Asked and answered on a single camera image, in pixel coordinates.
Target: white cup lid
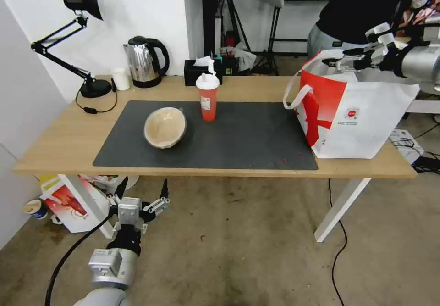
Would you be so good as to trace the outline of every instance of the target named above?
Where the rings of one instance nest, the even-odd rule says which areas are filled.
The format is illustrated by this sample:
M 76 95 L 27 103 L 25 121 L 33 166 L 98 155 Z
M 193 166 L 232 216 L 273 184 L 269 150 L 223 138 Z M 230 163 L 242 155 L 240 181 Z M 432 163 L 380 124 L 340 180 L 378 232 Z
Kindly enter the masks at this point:
M 216 89 L 220 85 L 219 79 L 212 74 L 202 73 L 196 80 L 196 86 L 202 90 Z

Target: bag handle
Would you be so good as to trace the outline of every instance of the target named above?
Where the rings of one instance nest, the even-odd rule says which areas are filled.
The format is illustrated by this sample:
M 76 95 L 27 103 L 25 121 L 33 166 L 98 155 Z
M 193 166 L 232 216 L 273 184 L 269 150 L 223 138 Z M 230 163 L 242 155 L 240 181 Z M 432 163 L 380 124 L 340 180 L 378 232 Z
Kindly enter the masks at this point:
M 301 102 L 303 101 L 304 97 L 306 97 L 307 93 L 313 89 L 312 87 L 310 87 L 307 84 L 304 85 L 299 90 L 298 95 L 295 97 L 293 102 L 290 105 L 288 105 L 286 100 L 287 100 L 287 97 L 289 96 L 289 93 L 290 93 L 290 91 L 292 89 L 292 86 L 293 86 L 293 83 L 295 82 L 295 80 L 296 80 L 296 77 L 293 77 L 289 81 L 289 83 L 287 84 L 286 90 L 284 92 L 283 105 L 284 105 L 284 108 L 287 109 L 287 110 L 292 110 L 292 109 L 296 108 L 298 105 L 300 105 Z

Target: black desk lamp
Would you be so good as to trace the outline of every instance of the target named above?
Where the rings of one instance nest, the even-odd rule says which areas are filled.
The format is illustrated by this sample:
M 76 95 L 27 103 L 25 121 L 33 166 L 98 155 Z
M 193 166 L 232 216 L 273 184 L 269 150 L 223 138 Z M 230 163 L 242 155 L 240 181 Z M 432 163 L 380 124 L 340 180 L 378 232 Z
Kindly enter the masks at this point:
M 82 14 L 84 11 L 87 11 L 93 17 L 96 17 L 100 20 L 104 20 L 103 0 L 63 0 L 63 1 L 64 1 L 64 5 L 67 8 L 73 10 L 78 17 L 74 19 L 72 22 L 68 23 L 67 25 L 49 34 L 47 37 L 39 41 L 35 41 L 34 43 L 31 44 L 31 48 L 33 51 L 43 55 L 46 58 L 49 58 L 51 61 L 54 61 L 55 63 L 61 65 L 67 70 L 83 78 L 84 82 L 80 89 L 81 95 L 83 97 L 95 98 L 95 97 L 103 96 L 109 93 L 112 89 L 108 81 L 96 80 L 91 76 L 90 72 L 75 67 L 73 65 L 70 65 L 48 52 L 48 50 L 54 45 L 60 43 L 61 41 L 64 41 L 65 39 L 69 38 L 70 36 L 74 35 L 75 33 L 87 27 L 88 18 Z M 56 34 L 65 30 L 66 28 L 69 28 L 72 25 L 75 25 L 76 23 L 79 24 L 80 26 L 79 28 L 77 28 L 76 30 L 70 32 L 65 36 L 54 38 Z

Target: kettle handle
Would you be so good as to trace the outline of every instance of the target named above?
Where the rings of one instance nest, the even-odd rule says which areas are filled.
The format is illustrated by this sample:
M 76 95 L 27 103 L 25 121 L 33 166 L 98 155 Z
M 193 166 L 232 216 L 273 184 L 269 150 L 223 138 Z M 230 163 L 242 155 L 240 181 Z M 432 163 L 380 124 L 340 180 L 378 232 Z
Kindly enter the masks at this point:
M 147 39 L 145 39 L 145 42 L 153 48 L 159 48 L 160 51 L 162 52 L 162 55 L 164 55 L 165 65 L 163 68 L 159 67 L 159 75 L 164 76 L 165 73 L 168 71 L 168 68 L 170 67 L 170 56 L 168 55 L 168 51 L 166 50 L 164 44 L 162 42 L 160 42 L 159 40 L 147 38 Z M 154 55 L 154 57 L 156 57 L 156 59 L 157 59 L 157 55 L 154 52 L 154 49 L 153 49 L 152 55 Z

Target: shopping bag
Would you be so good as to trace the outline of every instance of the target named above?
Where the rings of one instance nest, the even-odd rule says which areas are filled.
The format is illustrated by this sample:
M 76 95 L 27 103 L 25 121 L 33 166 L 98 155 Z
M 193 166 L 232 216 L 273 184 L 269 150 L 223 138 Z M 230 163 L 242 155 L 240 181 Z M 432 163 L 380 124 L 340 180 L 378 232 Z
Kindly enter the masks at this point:
M 359 82 L 355 73 L 337 73 L 322 60 L 341 58 L 324 50 L 301 69 L 299 93 L 284 107 L 295 109 L 307 142 L 318 158 L 373 158 L 419 92 L 417 84 Z

